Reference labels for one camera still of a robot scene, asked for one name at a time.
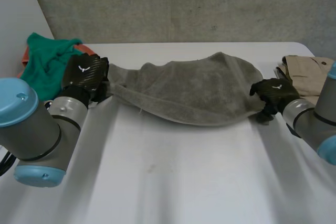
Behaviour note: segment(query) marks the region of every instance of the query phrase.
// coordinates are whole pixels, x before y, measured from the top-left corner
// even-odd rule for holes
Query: light blue joint cap
[[[317,149],[317,154],[329,164],[336,165],[336,135],[324,140]]]
[[[328,73],[328,77],[336,80],[336,61],[333,63],[329,73]]]
[[[22,122],[36,110],[38,96],[24,80],[0,78],[0,127]]]
[[[14,178],[22,184],[35,187],[55,187],[61,184],[65,171],[38,165],[18,165]]]

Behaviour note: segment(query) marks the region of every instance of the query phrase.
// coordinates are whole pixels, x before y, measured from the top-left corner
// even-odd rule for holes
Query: beige pants
[[[285,59],[288,72],[284,65],[279,68],[287,77],[289,76],[293,86],[303,98],[316,104],[334,61],[329,58],[293,55],[285,56]]]

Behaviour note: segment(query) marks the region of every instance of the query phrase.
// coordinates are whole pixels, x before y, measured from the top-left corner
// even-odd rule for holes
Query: black cable
[[[7,152],[4,158],[0,162],[0,176],[4,175],[14,164],[16,157]]]

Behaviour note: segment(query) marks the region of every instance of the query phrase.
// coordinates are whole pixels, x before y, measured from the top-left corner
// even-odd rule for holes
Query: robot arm
[[[299,98],[287,80],[263,80],[253,84],[250,94],[255,92],[266,107],[281,112],[287,125],[322,159],[336,165],[336,63],[328,73],[316,106]]]
[[[66,174],[88,112],[90,101],[104,98],[108,60],[97,55],[74,55],[62,81],[62,91],[47,111],[36,92],[23,80],[0,79],[7,90],[0,99],[0,145],[20,161],[17,181],[54,187]]]

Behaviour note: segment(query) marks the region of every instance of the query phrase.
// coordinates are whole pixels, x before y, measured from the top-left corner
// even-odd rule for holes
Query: green cloth
[[[29,62],[21,79],[26,81],[42,101],[54,99],[61,91],[63,74],[72,55],[82,52],[73,48],[79,39],[47,39],[32,33],[28,39]]]

